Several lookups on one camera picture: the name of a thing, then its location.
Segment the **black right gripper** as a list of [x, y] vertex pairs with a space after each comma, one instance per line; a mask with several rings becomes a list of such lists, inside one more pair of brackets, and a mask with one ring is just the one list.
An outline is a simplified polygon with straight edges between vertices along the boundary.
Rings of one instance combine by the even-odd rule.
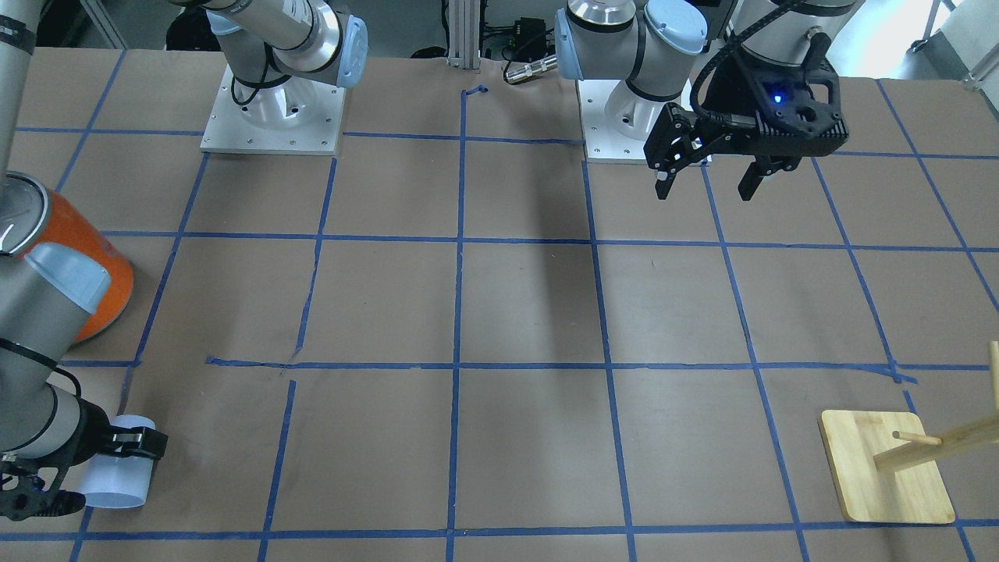
[[105, 454], [118, 458], [158, 461], [165, 455], [169, 437], [146, 426], [112, 426], [108, 415], [95, 404], [80, 402], [81, 418], [69, 440], [38, 459], [18, 456], [2, 462], [1, 515], [11, 521], [32, 517], [61, 517], [86, 507], [83, 493], [64, 490], [68, 470], [92, 458], [105, 445]]

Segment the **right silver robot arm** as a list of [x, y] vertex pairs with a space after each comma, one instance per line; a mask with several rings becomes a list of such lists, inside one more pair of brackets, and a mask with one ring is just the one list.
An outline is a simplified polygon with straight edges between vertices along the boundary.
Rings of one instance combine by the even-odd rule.
[[[345, 92], [363, 77], [368, 29], [343, 1], [184, 1], [227, 58], [201, 148], [332, 155]], [[2, 3], [2, 516], [61, 517], [143, 504], [168, 438], [121, 426], [82, 390], [54, 386], [72, 345], [127, 306], [127, 259], [65, 198], [9, 168], [42, 2]]]

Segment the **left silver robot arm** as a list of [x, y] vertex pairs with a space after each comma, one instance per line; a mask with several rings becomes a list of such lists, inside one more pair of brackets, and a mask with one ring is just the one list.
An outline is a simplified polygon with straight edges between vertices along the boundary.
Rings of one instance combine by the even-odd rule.
[[763, 179], [849, 138], [827, 53], [859, 1], [567, 1], [553, 28], [559, 72], [617, 80], [663, 103], [645, 138], [656, 195], [710, 155], [752, 157], [743, 201]]

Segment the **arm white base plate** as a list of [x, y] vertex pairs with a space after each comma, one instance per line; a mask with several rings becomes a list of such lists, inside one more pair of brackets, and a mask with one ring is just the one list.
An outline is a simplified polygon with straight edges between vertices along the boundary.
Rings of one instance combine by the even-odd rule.
[[577, 82], [586, 160], [645, 165], [645, 140], [665, 105], [638, 96], [624, 80]]
[[225, 68], [200, 149], [207, 153], [335, 156], [342, 131], [347, 90], [299, 77], [254, 90]]

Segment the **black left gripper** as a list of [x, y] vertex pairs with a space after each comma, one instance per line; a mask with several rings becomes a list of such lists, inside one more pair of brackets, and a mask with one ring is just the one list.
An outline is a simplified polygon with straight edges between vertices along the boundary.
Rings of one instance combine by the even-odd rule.
[[807, 36], [803, 62], [791, 66], [742, 46], [712, 57], [686, 95], [690, 107], [667, 103], [645, 140], [657, 199], [667, 199], [680, 171], [710, 155], [754, 157], [738, 183], [740, 199], [750, 201], [765, 178], [842, 147], [849, 128], [827, 60], [831, 44], [831, 36]]

